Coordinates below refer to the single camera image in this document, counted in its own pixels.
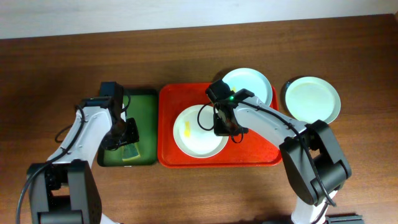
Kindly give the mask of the green yellow sponge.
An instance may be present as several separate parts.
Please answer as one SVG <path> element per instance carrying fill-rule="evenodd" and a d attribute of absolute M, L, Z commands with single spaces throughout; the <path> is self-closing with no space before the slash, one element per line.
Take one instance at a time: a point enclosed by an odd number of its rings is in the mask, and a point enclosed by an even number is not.
<path fill-rule="evenodd" d="M 124 162 L 140 158 L 139 145 L 137 142 L 123 146 L 122 160 Z"/>

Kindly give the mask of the white plate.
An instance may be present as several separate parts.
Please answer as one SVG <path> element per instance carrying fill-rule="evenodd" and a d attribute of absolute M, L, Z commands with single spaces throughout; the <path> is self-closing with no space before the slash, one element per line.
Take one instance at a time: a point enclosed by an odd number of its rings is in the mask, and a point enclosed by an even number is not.
<path fill-rule="evenodd" d="M 215 156 L 223 150 L 229 140 L 227 136 L 216 136 L 207 131 L 213 126 L 213 108 L 194 105 L 183 110 L 173 126 L 173 137 L 178 148 L 186 155 L 204 159 Z"/>

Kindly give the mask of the pale green plate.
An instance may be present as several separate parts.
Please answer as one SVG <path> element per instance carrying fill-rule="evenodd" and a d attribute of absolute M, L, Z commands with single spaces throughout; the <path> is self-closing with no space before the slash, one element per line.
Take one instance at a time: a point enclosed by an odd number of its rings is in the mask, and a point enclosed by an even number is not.
<path fill-rule="evenodd" d="M 284 100 L 289 113 L 306 123 L 322 120 L 330 124 L 341 111 L 336 89 L 318 77 L 302 77 L 290 82 Z"/>

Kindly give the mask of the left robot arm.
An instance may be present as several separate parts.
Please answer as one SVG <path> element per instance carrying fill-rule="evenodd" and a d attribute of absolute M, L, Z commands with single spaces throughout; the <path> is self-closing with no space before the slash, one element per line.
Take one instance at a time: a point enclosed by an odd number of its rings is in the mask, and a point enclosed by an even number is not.
<path fill-rule="evenodd" d="M 75 106 L 75 121 L 58 149 L 44 163 L 30 165 L 21 195 L 29 196 L 33 223 L 112 223 L 102 211 L 91 167 L 98 150 L 139 140 L 124 95 L 122 85 L 101 83 L 99 96 Z"/>

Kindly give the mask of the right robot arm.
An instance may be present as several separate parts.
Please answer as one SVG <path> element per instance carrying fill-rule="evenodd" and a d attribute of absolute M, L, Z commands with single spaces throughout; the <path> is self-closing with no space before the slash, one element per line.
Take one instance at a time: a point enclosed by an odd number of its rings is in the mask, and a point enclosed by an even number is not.
<path fill-rule="evenodd" d="M 213 104 L 217 136 L 254 131 L 277 146 L 297 203 L 289 223 L 358 223 L 355 217 L 328 217 L 333 197 L 352 175 L 351 167 L 329 125 L 290 118 L 266 106 L 253 92 L 232 91 L 222 80 L 205 91 Z"/>

